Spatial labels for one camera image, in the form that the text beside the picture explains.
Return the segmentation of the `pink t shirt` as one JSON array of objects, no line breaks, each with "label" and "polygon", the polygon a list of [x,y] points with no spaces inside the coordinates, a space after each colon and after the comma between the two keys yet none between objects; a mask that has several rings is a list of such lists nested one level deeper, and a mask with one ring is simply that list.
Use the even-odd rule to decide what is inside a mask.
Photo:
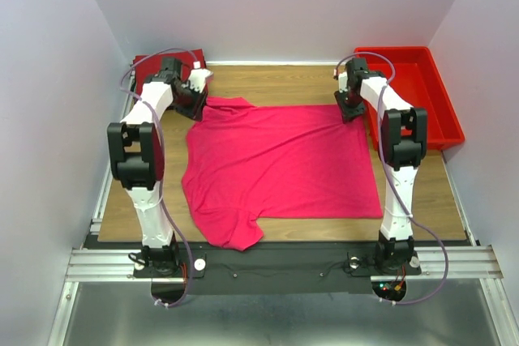
[{"label": "pink t shirt", "polygon": [[208,243],[243,251],[261,218],[379,219],[362,119],[335,105],[254,106],[213,97],[189,129],[182,189]]}]

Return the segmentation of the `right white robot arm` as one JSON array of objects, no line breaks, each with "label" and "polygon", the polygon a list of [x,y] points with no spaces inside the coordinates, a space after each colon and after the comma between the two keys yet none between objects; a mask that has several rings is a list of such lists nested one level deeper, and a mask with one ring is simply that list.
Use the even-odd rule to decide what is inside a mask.
[{"label": "right white robot arm", "polygon": [[338,82],[334,96],[344,123],[362,116],[367,106],[375,110],[378,155],[386,192],[373,263],[378,271],[391,273],[414,256],[411,208],[418,167],[427,154],[427,111],[404,100],[391,87],[392,78],[371,70],[367,56],[388,61],[372,52],[341,59],[337,65],[345,69],[334,69],[333,78]]}]

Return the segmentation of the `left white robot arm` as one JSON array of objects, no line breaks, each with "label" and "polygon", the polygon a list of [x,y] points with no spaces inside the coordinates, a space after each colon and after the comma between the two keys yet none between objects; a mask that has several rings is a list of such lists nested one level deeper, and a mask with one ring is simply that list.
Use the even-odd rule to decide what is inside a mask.
[{"label": "left white robot arm", "polygon": [[130,197],[141,228],[141,249],[129,256],[139,276],[172,276],[186,268],[163,200],[165,143],[160,124],[168,109],[200,121],[211,78],[199,60],[185,64],[163,57],[141,89],[127,89],[134,101],[128,114],[107,127],[112,176]]}]

